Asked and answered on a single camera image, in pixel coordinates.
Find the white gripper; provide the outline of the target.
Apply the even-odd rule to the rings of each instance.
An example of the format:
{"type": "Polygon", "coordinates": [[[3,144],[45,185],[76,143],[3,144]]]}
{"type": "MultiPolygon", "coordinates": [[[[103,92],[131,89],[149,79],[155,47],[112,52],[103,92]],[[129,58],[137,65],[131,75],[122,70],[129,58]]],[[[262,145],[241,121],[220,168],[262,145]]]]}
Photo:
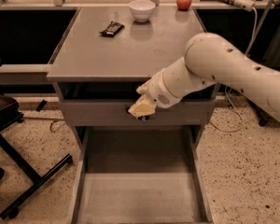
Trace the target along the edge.
{"type": "Polygon", "coordinates": [[[152,115],[155,113],[156,107],[169,108],[181,101],[167,89],[163,79],[164,71],[165,69],[160,70],[136,89],[140,98],[128,109],[128,112],[135,118],[152,115]]]}

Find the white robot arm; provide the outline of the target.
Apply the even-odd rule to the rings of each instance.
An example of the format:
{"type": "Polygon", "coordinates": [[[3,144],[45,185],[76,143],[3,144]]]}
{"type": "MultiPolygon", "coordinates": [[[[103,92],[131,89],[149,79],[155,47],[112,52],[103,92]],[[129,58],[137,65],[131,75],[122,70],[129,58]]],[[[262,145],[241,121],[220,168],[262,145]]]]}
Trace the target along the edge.
{"type": "Polygon", "coordinates": [[[250,60],[220,35],[201,33],[184,55],[137,88],[140,98],[129,108],[135,118],[178,104],[190,93],[214,84],[238,92],[280,122],[280,72],[250,60]]]}

